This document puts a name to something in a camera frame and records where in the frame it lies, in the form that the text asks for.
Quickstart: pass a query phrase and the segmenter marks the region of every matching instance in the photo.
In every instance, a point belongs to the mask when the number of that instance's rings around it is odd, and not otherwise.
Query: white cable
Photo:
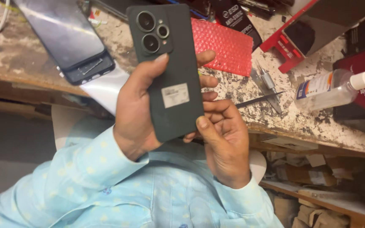
[[[3,18],[1,19],[0,22],[0,31],[1,29],[4,27],[5,22],[7,21],[7,17],[8,17],[8,12],[9,12],[9,4],[11,3],[11,0],[7,0],[7,2],[5,3],[5,11],[4,11],[4,15]]]

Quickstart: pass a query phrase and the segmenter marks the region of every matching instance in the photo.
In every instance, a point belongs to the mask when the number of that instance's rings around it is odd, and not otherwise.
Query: bubble wrap
[[[216,52],[216,58],[205,65],[215,70],[248,77],[251,72],[253,39],[233,29],[191,18],[195,52]]]

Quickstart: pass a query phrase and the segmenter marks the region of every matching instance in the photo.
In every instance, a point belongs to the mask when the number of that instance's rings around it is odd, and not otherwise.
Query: spray bottle
[[[342,106],[353,102],[358,91],[364,88],[365,72],[353,75],[338,69],[299,85],[295,105],[306,111]]]

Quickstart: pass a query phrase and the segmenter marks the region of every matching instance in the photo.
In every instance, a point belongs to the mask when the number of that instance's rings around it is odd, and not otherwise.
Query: fingernail
[[[208,126],[208,121],[206,120],[206,117],[202,116],[198,118],[198,125],[202,128],[205,129]]]
[[[155,62],[161,62],[161,61],[165,60],[167,58],[167,55],[168,55],[167,53],[164,53],[163,55],[157,57],[155,59]]]

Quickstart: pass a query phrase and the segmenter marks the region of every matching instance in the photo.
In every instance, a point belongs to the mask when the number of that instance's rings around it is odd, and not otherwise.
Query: bottle label
[[[303,82],[298,87],[297,100],[331,90],[333,72]]]

